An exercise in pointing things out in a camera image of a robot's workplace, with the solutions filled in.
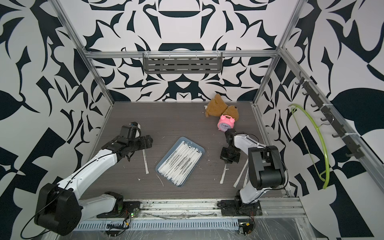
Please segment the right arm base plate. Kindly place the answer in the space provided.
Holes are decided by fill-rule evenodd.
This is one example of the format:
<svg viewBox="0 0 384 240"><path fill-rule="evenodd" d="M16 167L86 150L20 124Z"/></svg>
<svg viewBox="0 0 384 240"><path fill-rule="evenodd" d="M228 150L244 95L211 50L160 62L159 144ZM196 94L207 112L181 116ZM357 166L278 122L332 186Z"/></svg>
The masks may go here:
<svg viewBox="0 0 384 240"><path fill-rule="evenodd" d="M263 215L260 202L243 204L240 200L221 200L218 202L217 206L221 210L222 216L225 217L258 217Z"/></svg>

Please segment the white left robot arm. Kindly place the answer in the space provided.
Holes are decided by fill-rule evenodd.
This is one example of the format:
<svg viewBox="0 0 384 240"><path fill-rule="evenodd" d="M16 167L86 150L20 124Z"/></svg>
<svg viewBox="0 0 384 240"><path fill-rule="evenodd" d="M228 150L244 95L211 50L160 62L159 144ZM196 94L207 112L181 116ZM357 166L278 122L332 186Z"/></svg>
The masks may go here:
<svg viewBox="0 0 384 240"><path fill-rule="evenodd" d="M152 145L153 138L143 136L138 123L122 126L120 134L103 145L84 166L57 184L46 184L41 188L34 223L66 236L84 220L103 214L119 216L124 208L122 195L106 192L87 200L81 197L106 170Z"/></svg>

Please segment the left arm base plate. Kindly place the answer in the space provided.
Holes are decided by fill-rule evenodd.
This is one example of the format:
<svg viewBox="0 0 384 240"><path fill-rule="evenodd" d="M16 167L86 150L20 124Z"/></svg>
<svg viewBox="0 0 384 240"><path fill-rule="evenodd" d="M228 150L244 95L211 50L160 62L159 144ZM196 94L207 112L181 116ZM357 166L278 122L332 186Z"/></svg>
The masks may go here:
<svg viewBox="0 0 384 240"><path fill-rule="evenodd" d="M140 201L123 201L117 203L114 209L108 213L97 215L98 219L107 218L126 218L128 216L135 216L140 212Z"/></svg>

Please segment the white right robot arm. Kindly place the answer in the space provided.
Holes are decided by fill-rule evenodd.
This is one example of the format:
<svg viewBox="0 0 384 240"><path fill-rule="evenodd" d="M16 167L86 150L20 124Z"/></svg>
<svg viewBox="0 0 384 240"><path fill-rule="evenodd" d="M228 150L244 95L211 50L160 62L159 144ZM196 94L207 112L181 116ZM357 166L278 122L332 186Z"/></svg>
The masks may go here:
<svg viewBox="0 0 384 240"><path fill-rule="evenodd" d="M238 163L241 153L248 156L249 181L239 190L235 201L239 207L256 203L266 192L279 190L286 183L285 167L275 146L266 146L248 134L235 129L225 132L228 143L220 159L226 164Z"/></svg>

